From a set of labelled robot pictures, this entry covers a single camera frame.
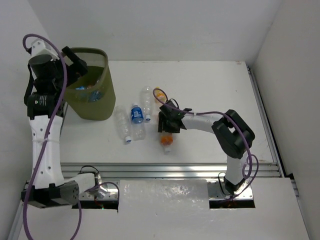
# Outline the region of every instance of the white floor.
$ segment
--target white floor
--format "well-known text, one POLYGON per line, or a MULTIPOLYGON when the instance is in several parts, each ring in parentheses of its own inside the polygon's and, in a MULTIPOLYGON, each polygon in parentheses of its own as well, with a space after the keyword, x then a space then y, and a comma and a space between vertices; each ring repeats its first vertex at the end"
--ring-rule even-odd
MULTIPOLYGON (((236 110, 255 133, 251 148, 260 162, 273 162, 266 133, 244 62, 111 61, 116 105, 128 112, 145 86, 160 87, 180 108, 195 112, 236 110)), ((157 133, 157 111, 145 124, 147 137, 129 145, 118 137, 113 116, 106 121, 83 120, 69 108, 61 135, 62 163, 225 163, 216 137, 182 130, 172 152, 164 154, 157 133)))
MULTIPOLYGON (((209 209, 204 180, 122 180, 119 213, 85 209, 77 240, 307 240, 289 178, 257 178, 256 208, 209 209)), ((31 234, 65 240, 79 217, 70 206, 28 207, 31 234)), ((21 229, 19 240, 26 240, 21 229)))

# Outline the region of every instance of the trash bin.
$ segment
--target trash bin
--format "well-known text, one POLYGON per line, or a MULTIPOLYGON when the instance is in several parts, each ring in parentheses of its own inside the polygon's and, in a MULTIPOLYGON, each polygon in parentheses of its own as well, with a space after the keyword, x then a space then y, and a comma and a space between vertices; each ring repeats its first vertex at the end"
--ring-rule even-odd
MULTIPOLYGON (((67 87, 65 101, 83 119, 108 119, 114 110, 116 95, 107 54, 95 48, 75 47, 71 50, 86 61, 88 73, 67 87)), ((64 59, 67 64, 72 63, 68 57, 64 59)))

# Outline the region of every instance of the clear plastic bottle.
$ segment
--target clear plastic bottle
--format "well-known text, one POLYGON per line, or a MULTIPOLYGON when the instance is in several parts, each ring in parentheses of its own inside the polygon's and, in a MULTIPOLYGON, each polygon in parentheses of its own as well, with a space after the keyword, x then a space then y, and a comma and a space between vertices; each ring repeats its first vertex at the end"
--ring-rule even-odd
POLYGON ((170 146, 173 143, 173 141, 174 141, 174 138, 172 136, 172 133, 165 132, 165 131, 160 133, 160 144, 163 146, 165 153, 171 152, 170 146))
MULTIPOLYGON (((161 100, 162 102, 166 102, 167 101, 167 98, 166 98, 166 95, 162 92, 162 91, 159 91, 159 90, 155 90, 154 91, 154 94, 155 96, 161 100)), ((156 98, 154 99, 155 103, 157 104, 158 107, 161 107, 162 106, 162 103, 159 102, 156 98)))
POLYGON ((131 109, 132 135, 134 140, 143 140, 146 137, 144 116, 137 103, 132 104, 131 109))
POLYGON ((141 107, 146 122, 149 122, 151 120, 153 98, 152 96, 152 89, 150 86, 145 86, 140 93, 141 107))
POLYGON ((131 143, 131 126, 126 108, 124 106, 117 106, 114 109, 114 116, 120 138, 124 139, 127 144, 131 143))

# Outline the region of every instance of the bottle cap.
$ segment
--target bottle cap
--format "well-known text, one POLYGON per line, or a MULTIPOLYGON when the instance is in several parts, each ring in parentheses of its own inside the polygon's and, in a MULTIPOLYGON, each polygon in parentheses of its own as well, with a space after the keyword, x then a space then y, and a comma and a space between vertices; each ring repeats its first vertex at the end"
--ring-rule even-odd
POLYGON ((130 137, 130 136, 126 136, 126 137, 124 138, 124 140, 125 140, 125 142, 126 142, 127 144, 131 143, 131 137, 130 137))
POLYGON ((164 147, 164 152, 167 154, 167 153, 170 153, 171 152, 171 148, 168 147, 168 146, 165 146, 164 147))
POLYGON ((150 116, 150 115, 145 115, 145 120, 146 120, 147 122, 149 122, 149 121, 151 120, 151 116, 150 116))

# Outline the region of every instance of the wall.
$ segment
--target wall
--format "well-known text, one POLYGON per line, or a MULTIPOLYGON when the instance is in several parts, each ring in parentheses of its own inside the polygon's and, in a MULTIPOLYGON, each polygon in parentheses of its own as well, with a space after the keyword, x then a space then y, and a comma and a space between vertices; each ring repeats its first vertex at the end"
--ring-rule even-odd
POLYGON ((285 0, 254 72, 311 239, 320 239, 320 1, 285 0))
POLYGON ((252 64, 282 0, 28 0, 59 47, 111 60, 240 60, 252 64))
POLYGON ((30 32, 46 33, 26 0, 2 1, 0 30, 0 239, 7 239, 32 168, 32 137, 23 100, 29 56, 22 38, 30 32))

